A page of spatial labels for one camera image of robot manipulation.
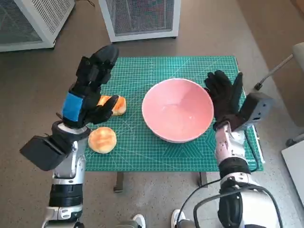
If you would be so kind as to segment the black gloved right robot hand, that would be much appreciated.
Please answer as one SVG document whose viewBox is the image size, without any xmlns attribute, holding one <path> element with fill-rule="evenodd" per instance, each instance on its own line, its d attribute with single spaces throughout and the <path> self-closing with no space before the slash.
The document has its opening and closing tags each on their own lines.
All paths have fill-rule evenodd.
<svg viewBox="0 0 304 228">
<path fill-rule="evenodd" d="M 238 73 L 234 82 L 231 82 L 223 71 L 217 70 L 213 73 L 209 72 L 204 83 L 213 102 L 216 120 L 213 125 L 214 130 L 218 130 L 226 124 L 230 125 L 231 131 L 236 130 L 241 125 L 238 112 L 243 88 L 243 74 Z"/>
</svg>

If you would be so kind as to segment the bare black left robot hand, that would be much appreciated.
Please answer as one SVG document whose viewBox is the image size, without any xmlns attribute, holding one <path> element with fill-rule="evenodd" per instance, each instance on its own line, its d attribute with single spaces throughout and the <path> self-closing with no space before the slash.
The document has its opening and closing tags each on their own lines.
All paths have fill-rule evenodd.
<svg viewBox="0 0 304 228">
<path fill-rule="evenodd" d="M 82 128 L 88 123 L 106 122 L 112 116 L 118 96 L 111 96 L 105 104 L 99 104 L 99 101 L 101 85 L 109 81 L 118 56 L 118 48 L 107 45 L 91 57 L 81 58 L 77 80 L 69 88 L 62 108 L 62 120 L 66 126 Z"/>
</svg>

